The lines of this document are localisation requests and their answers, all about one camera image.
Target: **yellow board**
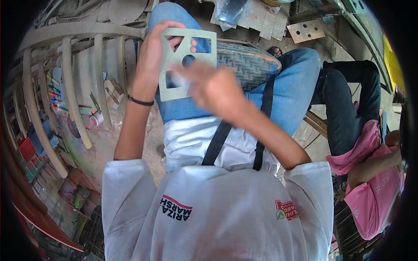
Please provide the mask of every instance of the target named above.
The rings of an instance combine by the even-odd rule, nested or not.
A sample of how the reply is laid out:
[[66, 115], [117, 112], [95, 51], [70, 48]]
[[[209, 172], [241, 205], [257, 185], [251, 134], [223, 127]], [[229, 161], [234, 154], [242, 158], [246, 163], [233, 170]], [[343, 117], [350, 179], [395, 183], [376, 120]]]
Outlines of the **yellow board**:
[[385, 65], [387, 72], [389, 73], [390, 81], [392, 82], [392, 91], [395, 91], [395, 84], [398, 85], [402, 90], [405, 90], [402, 70], [400, 69], [398, 59], [393, 53], [389, 41], [385, 35], [383, 36], [383, 44], [385, 48]]

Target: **plastic bag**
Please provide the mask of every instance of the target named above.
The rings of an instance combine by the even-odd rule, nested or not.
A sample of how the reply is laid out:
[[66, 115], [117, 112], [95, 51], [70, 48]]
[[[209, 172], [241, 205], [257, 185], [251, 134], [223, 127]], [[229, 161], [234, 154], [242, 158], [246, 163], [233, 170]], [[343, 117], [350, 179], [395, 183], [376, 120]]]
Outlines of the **plastic bag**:
[[247, 0], [215, 0], [215, 19], [222, 31], [238, 24], [238, 19], [246, 9]]

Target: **hand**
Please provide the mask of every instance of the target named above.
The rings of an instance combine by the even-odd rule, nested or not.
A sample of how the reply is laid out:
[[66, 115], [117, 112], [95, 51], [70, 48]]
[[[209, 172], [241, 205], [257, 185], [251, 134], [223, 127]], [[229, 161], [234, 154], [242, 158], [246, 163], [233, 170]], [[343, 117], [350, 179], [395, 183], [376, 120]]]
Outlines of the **hand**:
[[[141, 101], [153, 101], [158, 87], [158, 75], [163, 56], [163, 42], [161, 33], [168, 27], [186, 28], [182, 23], [163, 20], [154, 26], [153, 30], [145, 38], [139, 52], [136, 75], [131, 89], [131, 96]], [[173, 50], [178, 46], [183, 37], [176, 36], [168, 41]], [[191, 51], [196, 52], [197, 42], [191, 41]]]
[[174, 65], [173, 70], [191, 81], [189, 93], [199, 107], [237, 127], [244, 110], [253, 106], [245, 99], [233, 70], [225, 66], [216, 69], [194, 61], [188, 68]]

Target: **red logo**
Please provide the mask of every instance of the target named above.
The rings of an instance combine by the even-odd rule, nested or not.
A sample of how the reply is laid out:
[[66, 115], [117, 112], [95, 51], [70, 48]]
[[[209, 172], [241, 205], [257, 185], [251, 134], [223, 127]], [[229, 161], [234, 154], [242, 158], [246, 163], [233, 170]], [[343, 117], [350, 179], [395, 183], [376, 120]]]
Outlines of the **red logo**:
[[282, 203], [280, 200], [276, 200], [276, 209], [277, 209], [277, 219], [279, 219], [280, 215], [284, 212], [287, 220], [292, 220], [295, 218], [299, 218], [298, 212], [296, 211], [295, 204], [292, 201], [288, 201]]

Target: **dusty floor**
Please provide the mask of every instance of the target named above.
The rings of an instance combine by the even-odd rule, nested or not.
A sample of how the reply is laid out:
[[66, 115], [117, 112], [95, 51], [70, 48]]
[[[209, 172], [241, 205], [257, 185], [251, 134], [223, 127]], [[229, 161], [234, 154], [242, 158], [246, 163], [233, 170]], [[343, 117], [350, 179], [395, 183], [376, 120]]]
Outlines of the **dusty floor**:
[[[252, 29], [247, 30], [241, 27], [222, 32], [218, 25], [214, 25], [209, 22], [212, 12], [208, 11], [208, 9], [213, 8], [213, 4], [204, 3], [196, 5], [194, 2], [197, 1], [184, 1], [184, 3], [181, 4], [198, 21], [203, 30], [217, 32], [218, 38], [251, 41], [265, 50], [271, 46], [278, 46], [284, 53], [302, 46], [314, 48], [320, 54], [322, 61], [332, 62], [354, 60], [343, 48], [336, 43], [330, 43], [327, 38], [311, 40], [301, 44], [294, 44], [293, 40], [287, 37], [284, 37], [281, 42], [275, 39], [272, 39], [271, 41], [260, 39], [258, 37], [258, 32], [253, 32]], [[361, 86], [359, 84], [349, 85], [352, 91], [353, 101], [358, 101]], [[392, 99], [392, 95], [382, 89], [381, 107], [388, 114], [389, 128], [394, 130], [399, 127], [399, 116], [393, 112]], [[324, 105], [312, 106], [311, 110], [321, 118], [326, 119], [326, 110]], [[123, 109], [120, 109], [119, 111], [112, 111], [111, 118], [112, 127], [110, 129], [107, 129], [104, 124], [102, 124], [96, 129], [88, 131], [94, 145], [89, 150], [85, 149], [81, 140], [78, 140], [71, 135], [68, 127], [66, 126], [66, 116], [60, 117], [59, 119], [61, 135], [65, 139], [67, 149], [74, 157], [80, 169], [86, 173], [98, 191], [101, 191], [102, 174], [105, 165], [108, 161], [113, 159], [113, 152], [122, 128]], [[324, 160], [325, 157], [329, 155], [327, 140], [305, 122], [301, 123], [299, 129], [294, 135], [294, 138], [303, 148], [305, 148], [313, 161]], [[161, 165], [162, 153], [163, 123], [159, 115], [158, 107], [154, 105], [148, 118], [143, 156], [151, 168], [156, 185], [159, 185], [161, 179], [166, 174]], [[281, 178], [283, 172], [284, 170], [280, 171], [278, 175], [279, 178]]]

